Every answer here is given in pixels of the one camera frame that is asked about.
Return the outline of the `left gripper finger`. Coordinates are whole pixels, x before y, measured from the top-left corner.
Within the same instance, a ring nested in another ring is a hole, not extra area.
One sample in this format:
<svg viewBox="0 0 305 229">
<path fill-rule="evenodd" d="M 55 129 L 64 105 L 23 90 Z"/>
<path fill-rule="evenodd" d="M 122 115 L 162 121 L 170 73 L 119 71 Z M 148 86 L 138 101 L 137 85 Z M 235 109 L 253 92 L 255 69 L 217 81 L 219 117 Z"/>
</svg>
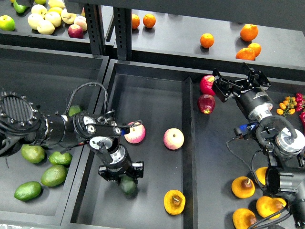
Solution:
<svg viewBox="0 0 305 229">
<path fill-rule="evenodd" d="M 143 178 L 144 173 L 144 162 L 132 162 L 131 165 L 126 170 L 126 175 L 130 177 L 136 184 L 138 184 L 138 179 Z"/>
<path fill-rule="evenodd" d="M 98 174 L 106 181 L 119 181 L 119 174 L 117 172 L 111 171 L 105 166 L 99 166 Z"/>
</svg>

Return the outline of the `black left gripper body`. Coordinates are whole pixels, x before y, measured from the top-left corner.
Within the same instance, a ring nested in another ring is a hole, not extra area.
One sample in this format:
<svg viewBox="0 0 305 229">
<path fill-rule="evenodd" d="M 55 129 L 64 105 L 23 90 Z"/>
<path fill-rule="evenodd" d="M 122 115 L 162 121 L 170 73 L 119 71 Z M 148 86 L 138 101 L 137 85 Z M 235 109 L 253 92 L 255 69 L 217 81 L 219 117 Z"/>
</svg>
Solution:
<svg viewBox="0 0 305 229">
<path fill-rule="evenodd" d="M 112 162 L 104 162 L 102 166 L 109 168 L 113 172 L 117 172 L 120 175 L 125 175 L 126 170 L 131 165 L 132 161 L 127 151 L 127 148 L 120 146 L 117 151 L 110 154 Z"/>
</svg>

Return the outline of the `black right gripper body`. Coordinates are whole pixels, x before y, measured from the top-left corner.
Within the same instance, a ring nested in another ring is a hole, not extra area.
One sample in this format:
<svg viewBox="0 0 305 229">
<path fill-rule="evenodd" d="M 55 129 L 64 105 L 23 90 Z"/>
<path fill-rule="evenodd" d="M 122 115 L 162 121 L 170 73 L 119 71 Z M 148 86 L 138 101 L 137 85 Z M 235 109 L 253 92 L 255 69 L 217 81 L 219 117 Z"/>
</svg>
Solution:
<svg viewBox="0 0 305 229">
<path fill-rule="evenodd" d="M 241 91 L 236 98 L 236 103 L 248 120 L 262 121 L 272 116 L 272 100 L 261 87 Z"/>
</svg>

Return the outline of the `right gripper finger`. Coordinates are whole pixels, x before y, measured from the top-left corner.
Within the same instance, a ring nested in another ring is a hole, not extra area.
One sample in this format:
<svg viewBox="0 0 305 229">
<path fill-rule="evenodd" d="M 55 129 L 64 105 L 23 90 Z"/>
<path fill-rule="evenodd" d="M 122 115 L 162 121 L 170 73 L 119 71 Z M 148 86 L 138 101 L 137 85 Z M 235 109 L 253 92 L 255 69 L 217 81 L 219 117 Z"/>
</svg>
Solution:
<svg viewBox="0 0 305 229">
<path fill-rule="evenodd" d="M 236 83 L 236 81 L 225 79 L 216 69 L 213 70 L 212 75 L 214 76 L 212 90 L 215 92 L 216 96 L 221 100 L 221 102 L 224 103 L 230 98 L 240 96 L 240 93 L 238 92 L 240 86 Z"/>
<path fill-rule="evenodd" d="M 271 86 L 270 81 L 261 70 L 250 68 L 246 63 L 242 63 L 242 69 L 247 76 L 245 83 L 242 84 L 242 91 L 246 92 L 254 88 L 268 90 Z"/>
</svg>

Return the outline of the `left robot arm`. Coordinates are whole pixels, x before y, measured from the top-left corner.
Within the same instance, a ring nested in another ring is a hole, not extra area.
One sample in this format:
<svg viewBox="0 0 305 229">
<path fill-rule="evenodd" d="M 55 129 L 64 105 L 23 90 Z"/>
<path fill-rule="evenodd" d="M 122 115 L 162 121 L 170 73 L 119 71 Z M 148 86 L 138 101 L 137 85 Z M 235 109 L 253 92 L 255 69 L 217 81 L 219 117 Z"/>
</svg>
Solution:
<svg viewBox="0 0 305 229">
<path fill-rule="evenodd" d="M 99 175 L 107 181 L 120 182 L 126 175 L 134 182 L 143 177 L 144 162 L 133 162 L 120 137 L 130 128 L 142 124 L 141 120 L 119 125 L 114 110 L 107 110 L 108 94 L 104 94 L 104 113 L 90 114 L 81 111 L 68 115 L 72 99 L 83 88 L 80 85 L 71 93 L 64 114 L 47 115 L 13 91 L 0 91 L 0 154 L 12 154 L 17 144 L 53 148 L 73 148 L 88 145 L 102 161 Z"/>
</svg>

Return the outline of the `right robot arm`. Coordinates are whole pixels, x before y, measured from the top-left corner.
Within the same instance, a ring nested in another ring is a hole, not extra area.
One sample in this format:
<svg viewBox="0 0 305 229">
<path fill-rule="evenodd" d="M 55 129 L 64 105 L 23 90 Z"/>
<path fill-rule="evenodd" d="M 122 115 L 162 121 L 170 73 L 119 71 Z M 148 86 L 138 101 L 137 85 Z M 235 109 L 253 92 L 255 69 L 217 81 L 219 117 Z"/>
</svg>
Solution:
<svg viewBox="0 0 305 229">
<path fill-rule="evenodd" d="M 254 139 L 268 158 L 265 184 L 259 188 L 270 197 L 287 201 L 285 209 L 293 216 L 295 227 L 305 227 L 305 136 L 283 116 L 272 114 L 270 87 L 262 71 L 242 64 L 247 78 L 229 80 L 213 70 L 212 90 L 226 102 L 233 98 L 249 121 L 234 129 L 240 139 Z"/>
</svg>

